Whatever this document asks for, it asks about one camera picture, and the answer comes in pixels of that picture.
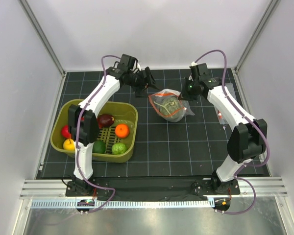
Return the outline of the netted green melon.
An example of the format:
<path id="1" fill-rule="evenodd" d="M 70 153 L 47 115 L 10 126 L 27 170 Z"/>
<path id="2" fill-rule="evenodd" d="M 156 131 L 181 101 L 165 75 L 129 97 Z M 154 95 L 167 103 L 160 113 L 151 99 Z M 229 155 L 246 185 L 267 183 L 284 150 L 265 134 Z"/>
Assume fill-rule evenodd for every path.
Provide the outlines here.
<path id="1" fill-rule="evenodd" d="M 169 122 L 178 122 L 186 114 L 186 108 L 175 95 L 157 96 L 153 105 L 157 114 Z"/>

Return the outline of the clear zip bag orange zipper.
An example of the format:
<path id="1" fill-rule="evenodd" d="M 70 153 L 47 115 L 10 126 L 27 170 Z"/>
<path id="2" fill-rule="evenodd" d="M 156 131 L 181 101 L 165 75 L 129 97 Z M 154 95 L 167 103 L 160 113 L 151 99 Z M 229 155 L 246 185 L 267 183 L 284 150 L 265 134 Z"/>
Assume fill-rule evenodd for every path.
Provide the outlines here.
<path id="1" fill-rule="evenodd" d="M 179 100 L 180 92 L 163 89 L 148 96 L 149 102 L 156 113 L 169 122 L 179 122 L 185 116 L 194 116 L 189 102 Z"/>

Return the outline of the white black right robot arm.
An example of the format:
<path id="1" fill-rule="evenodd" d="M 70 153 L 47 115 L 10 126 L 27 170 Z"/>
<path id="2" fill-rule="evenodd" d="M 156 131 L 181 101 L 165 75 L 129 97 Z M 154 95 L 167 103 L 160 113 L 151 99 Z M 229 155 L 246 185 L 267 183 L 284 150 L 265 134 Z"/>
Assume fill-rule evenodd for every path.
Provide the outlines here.
<path id="1" fill-rule="evenodd" d="M 159 116 L 170 122 L 178 122 L 190 115 L 189 102 L 199 96 L 220 111 L 232 130 L 227 143 L 228 155 L 211 176 L 212 191 L 222 194 L 255 157 L 263 153 L 270 156 L 268 125 L 265 120 L 249 114 L 230 94 L 224 78 L 212 77 L 206 64 L 193 62 L 190 69 L 191 74 L 184 79 L 182 91 L 164 89 L 149 95 L 149 102 Z"/>

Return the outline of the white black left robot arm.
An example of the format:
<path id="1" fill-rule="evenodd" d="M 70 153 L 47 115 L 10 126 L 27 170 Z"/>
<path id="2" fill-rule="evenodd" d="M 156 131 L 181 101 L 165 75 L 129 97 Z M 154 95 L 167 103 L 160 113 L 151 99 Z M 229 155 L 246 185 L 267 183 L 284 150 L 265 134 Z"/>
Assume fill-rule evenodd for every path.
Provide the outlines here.
<path id="1" fill-rule="evenodd" d="M 93 145 L 99 135 L 100 110 L 122 86 L 130 86 L 136 97 L 146 96 L 146 89 L 155 88 L 155 79 L 149 67 L 142 69 L 137 58 L 123 54 L 109 68 L 103 68 L 103 77 L 86 99 L 68 109 L 68 128 L 74 142 L 75 168 L 72 183 L 83 196 L 92 194 L 96 185 L 93 175 Z"/>

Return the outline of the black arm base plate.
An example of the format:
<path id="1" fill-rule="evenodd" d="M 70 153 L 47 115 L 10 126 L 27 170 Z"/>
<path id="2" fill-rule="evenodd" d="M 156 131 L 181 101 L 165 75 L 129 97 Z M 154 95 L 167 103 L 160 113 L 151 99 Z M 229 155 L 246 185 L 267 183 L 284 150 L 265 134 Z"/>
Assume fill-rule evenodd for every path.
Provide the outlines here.
<path id="1" fill-rule="evenodd" d="M 202 176 L 169 177 L 96 177 L 91 184 L 83 180 L 71 180 L 67 184 L 67 196 L 90 196 L 97 190 L 100 198 L 112 195 L 116 190 L 115 200 L 160 201 L 167 198 L 201 197 L 205 195 L 239 195 L 237 180 L 217 185 L 210 178 Z"/>

